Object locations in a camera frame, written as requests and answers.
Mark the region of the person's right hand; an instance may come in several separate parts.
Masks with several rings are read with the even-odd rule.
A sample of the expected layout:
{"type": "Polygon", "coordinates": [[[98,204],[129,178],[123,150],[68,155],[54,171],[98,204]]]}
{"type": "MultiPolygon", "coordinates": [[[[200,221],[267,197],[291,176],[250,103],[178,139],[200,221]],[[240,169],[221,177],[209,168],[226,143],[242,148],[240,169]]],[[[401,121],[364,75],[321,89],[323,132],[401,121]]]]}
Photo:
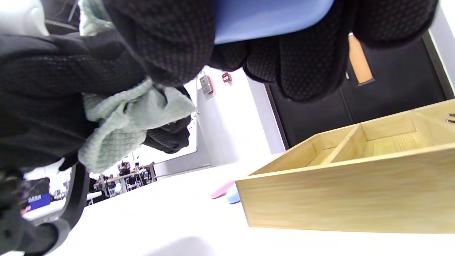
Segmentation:
{"type": "Polygon", "coordinates": [[[157,83],[189,82],[206,65],[242,68],[294,102],[333,94],[348,64],[348,35],[376,49],[418,39],[434,20],[437,0],[335,0],[322,20],[292,33],[215,44],[211,0],[103,0],[132,56],[157,83]]]}

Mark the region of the person's left hand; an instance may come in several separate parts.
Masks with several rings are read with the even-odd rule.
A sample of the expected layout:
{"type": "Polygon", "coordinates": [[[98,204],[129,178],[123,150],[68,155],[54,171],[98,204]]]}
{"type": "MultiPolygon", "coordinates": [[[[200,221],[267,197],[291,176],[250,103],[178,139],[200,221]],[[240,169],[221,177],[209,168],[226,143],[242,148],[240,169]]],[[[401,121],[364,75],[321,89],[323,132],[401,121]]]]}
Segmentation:
{"type": "Polygon", "coordinates": [[[183,84],[154,82],[117,29],[1,35],[1,174],[64,159],[102,173],[144,144],[189,145],[194,104],[183,84]]]}

